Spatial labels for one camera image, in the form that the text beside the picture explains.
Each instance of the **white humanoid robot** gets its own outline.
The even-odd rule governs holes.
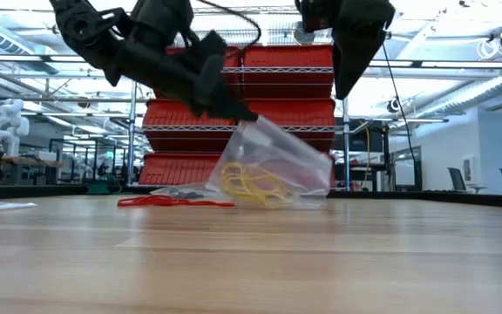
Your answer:
[[[27,118],[21,117],[23,110],[23,101],[20,99],[5,100],[4,105],[0,105],[0,153],[7,156],[18,156],[20,146],[20,136],[28,135],[31,125]]]

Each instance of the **desk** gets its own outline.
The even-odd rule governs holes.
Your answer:
[[[502,208],[117,209],[119,198],[0,212],[0,314],[502,313]]]
[[[36,166],[36,167],[47,167],[50,171],[47,171],[49,182],[55,182],[57,180],[57,169],[63,166],[63,162],[54,160],[42,160],[44,164],[27,157],[8,157],[4,156],[1,158],[1,163],[3,165],[10,165],[10,182],[12,184],[18,184],[21,181],[23,166]]]

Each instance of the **red storage bin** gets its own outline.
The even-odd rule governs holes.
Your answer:
[[[208,180],[220,154],[147,154],[140,185],[181,185]]]
[[[150,100],[143,126],[234,126],[232,120],[193,116],[176,100]],[[155,152],[222,152],[231,132],[147,131],[145,135]]]
[[[332,99],[248,99],[249,109],[279,126],[335,126],[335,102]],[[315,149],[327,153],[335,134],[295,132]]]
[[[332,46],[254,46],[245,52],[243,67],[332,68]],[[243,82],[246,98],[330,98],[334,73],[245,72]]]
[[[168,54],[181,53],[184,48],[168,48]],[[224,67],[241,67],[241,56],[242,53],[237,47],[228,47],[226,49],[226,58],[224,58]],[[240,96],[240,83],[242,82],[242,76],[239,73],[226,73],[224,74],[224,79],[228,84],[230,84],[230,90],[235,97]],[[162,92],[160,89],[155,89],[154,93],[157,98],[162,97]]]

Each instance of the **ceiling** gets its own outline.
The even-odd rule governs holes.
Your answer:
[[[301,20],[300,15],[291,7],[292,0],[216,0],[217,4],[246,10],[255,7],[254,13],[248,14],[263,29],[260,43],[296,44],[291,36],[295,24]],[[502,29],[502,0],[468,0],[461,6],[458,0],[391,1],[397,8],[395,20],[390,27],[392,39],[386,41],[391,59],[418,60],[502,60],[502,49],[493,51],[492,44],[482,44],[494,31]],[[136,3],[135,0],[92,0],[92,5],[98,10],[123,7],[127,11]],[[226,14],[203,14],[207,6],[192,0],[195,18],[192,28],[200,35],[211,29],[218,32],[231,44],[245,44],[254,38],[255,30],[246,21]],[[0,0],[0,31],[12,40],[23,44],[36,53],[72,54],[58,31],[55,29],[55,16],[47,0]],[[316,34],[315,44],[329,44],[328,31]],[[479,48],[486,48],[486,59],[482,59]],[[383,51],[376,55],[384,59]],[[87,64],[52,64],[59,70],[53,76],[37,77],[32,70],[25,70],[16,64],[0,63],[0,72],[13,76],[26,85],[38,90],[49,89],[59,97],[87,97],[128,99],[132,94],[132,83],[122,80],[112,87],[103,78],[95,79],[65,79],[62,75],[85,77],[88,71],[98,76],[99,71]],[[421,106],[441,97],[449,91],[458,89],[472,81],[491,79],[502,75],[501,71],[489,70],[408,70],[396,69],[397,91],[403,102],[411,106]],[[12,89],[21,95],[32,94],[32,90],[24,89],[0,79],[2,88]],[[152,91],[144,86],[138,87],[139,96],[150,98]],[[389,73],[381,69],[369,69],[355,86],[349,96],[351,115],[382,116],[386,112],[386,104],[395,98],[395,90]],[[83,111],[84,109],[69,104],[66,111]],[[126,102],[101,103],[85,109],[86,112],[128,113],[130,104]],[[137,112],[144,113],[146,106],[138,104]],[[95,119],[96,124],[102,121]]]

